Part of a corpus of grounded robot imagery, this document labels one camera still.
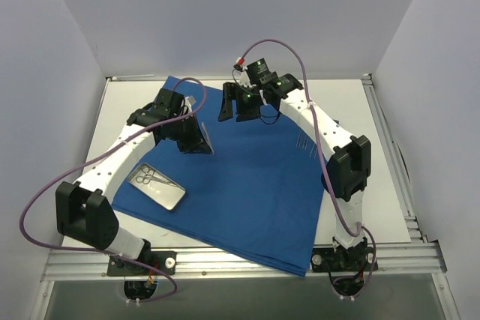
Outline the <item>steel instrument tray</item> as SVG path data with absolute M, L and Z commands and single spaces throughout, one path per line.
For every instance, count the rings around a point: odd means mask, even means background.
M 143 195 L 150 198 L 150 200 L 155 202 L 157 205 L 168 211 L 172 211 L 185 197 L 186 189 L 171 178 L 169 179 L 175 182 L 176 187 L 160 183 L 150 183 L 148 185 L 138 184 L 137 182 L 135 182 L 135 177 L 138 175 L 142 166 L 150 166 L 156 171 L 156 173 L 160 173 L 165 178 L 169 178 L 162 172 L 156 170 L 156 168 L 154 168 L 150 164 L 140 163 L 127 177 L 128 183 L 131 184 L 138 191 L 140 191 Z

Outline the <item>steel ring-handled forceps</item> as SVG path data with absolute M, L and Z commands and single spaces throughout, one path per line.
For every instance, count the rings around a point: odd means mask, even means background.
M 156 183 L 176 187 L 175 182 L 172 182 L 169 179 L 159 178 L 159 177 L 155 177 L 155 176 L 152 176 L 152 175 L 137 176 L 137 177 L 135 177 L 135 182 L 137 182 L 138 184 L 145 184 L 145 185 L 156 182 Z

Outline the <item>blue surgical wrap cloth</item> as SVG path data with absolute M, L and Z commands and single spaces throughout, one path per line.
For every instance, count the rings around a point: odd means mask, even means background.
M 203 102 L 213 153 L 182 154 L 162 141 L 143 161 L 179 183 L 185 197 L 172 211 L 130 182 L 118 189 L 114 209 L 221 248 L 261 265 L 304 276 L 310 266 L 324 189 L 317 157 L 297 148 L 299 129 L 288 118 L 218 120 L 222 93 L 169 77 L 165 88 Z

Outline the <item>steel ring-handled scissors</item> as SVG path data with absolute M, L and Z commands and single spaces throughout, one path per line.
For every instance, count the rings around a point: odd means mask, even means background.
M 165 178 L 160 173 L 156 173 L 156 171 L 153 168 L 151 168 L 150 166 L 142 166 L 137 176 L 141 176 L 141 175 L 152 175 L 152 176 L 159 177 L 159 178 Z

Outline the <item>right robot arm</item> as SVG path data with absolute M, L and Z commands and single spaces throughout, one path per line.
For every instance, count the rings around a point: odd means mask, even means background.
M 356 246 L 365 238 L 362 198 L 371 174 L 370 140 L 343 129 L 310 98 L 306 81 L 289 73 L 278 76 L 265 59 L 245 64 L 238 58 L 233 70 L 241 73 L 241 78 L 223 84 L 218 120 L 256 120 L 262 106 L 271 106 L 315 143 L 321 182 L 335 209 L 333 260 L 341 269 L 352 268 L 360 260 Z

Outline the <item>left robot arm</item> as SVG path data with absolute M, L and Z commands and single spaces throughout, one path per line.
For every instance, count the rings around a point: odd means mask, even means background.
M 96 250 L 124 257 L 133 274 L 151 266 L 150 243 L 119 225 L 112 208 L 115 194 L 135 165 L 163 140 L 183 154 L 212 154 L 204 126 L 197 119 L 195 100 L 162 88 L 146 106 L 132 112 L 109 149 L 73 183 L 55 191 L 58 232 Z

